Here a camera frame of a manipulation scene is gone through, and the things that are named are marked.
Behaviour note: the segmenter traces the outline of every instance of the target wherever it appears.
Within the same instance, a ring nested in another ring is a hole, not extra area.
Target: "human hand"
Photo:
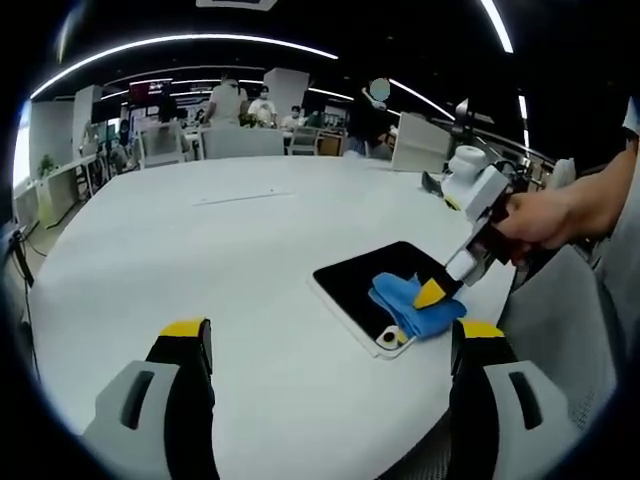
[[[515,194],[506,208],[509,216],[496,228],[521,242],[512,252],[514,263],[521,262],[536,246],[555,249],[571,239],[570,205],[562,190]]]

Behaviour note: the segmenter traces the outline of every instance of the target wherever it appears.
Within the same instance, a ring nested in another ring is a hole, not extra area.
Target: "blue cloth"
[[[405,280],[391,273],[381,273],[373,279],[369,297],[389,312],[396,325],[409,338],[424,340],[438,335],[457,318],[467,314],[465,306],[453,299],[444,299],[430,307],[416,310],[413,301],[421,288],[417,275]]]

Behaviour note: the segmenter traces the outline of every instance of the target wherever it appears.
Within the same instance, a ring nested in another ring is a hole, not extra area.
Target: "white round table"
[[[471,225],[419,185],[384,162],[332,157],[116,177],[62,233],[30,295],[53,405],[81,433],[96,395],[164,326],[206,316],[223,479],[380,475],[447,409],[450,334],[374,358],[310,278],[398,240],[445,262]],[[469,316],[497,321],[513,273],[496,264],[464,291]]]

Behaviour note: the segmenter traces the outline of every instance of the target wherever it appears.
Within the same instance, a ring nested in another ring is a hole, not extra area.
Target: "ceiling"
[[[586,151],[585,138],[593,143],[595,132],[608,136],[624,117],[635,67],[629,61],[634,17],[617,0],[494,2],[513,54],[504,52],[481,0],[405,0],[377,7],[364,0],[278,0],[268,12],[198,8],[195,0],[87,2],[68,17],[64,48],[51,46],[32,90],[79,60],[137,40],[190,33],[254,35],[316,48],[339,59],[253,42],[167,42],[90,63],[37,100],[134,75],[133,80],[219,78],[220,68],[185,68],[203,65],[302,70],[311,74],[316,88],[351,96],[357,79],[388,76],[450,112],[469,97],[473,110],[494,120],[488,129],[519,143],[525,124],[518,96],[523,95],[532,148],[556,158],[593,156],[597,149]],[[167,69],[172,70],[144,75]],[[263,72],[235,73],[260,80]],[[112,83],[113,91],[126,88],[128,81]],[[394,110],[441,117],[397,88],[387,103]]]

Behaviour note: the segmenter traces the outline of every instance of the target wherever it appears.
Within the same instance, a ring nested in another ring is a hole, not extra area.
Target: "white chair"
[[[296,127],[287,148],[289,155],[318,155],[319,135],[318,128]]]
[[[147,124],[138,130],[137,135],[141,169],[185,161],[182,128],[178,122]]]
[[[200,131],[203,160],[284,155],[281,130],[213,127]]]
[[[450,137],[440,127],[403,112],[391,168],[404,172],[442,173]]]

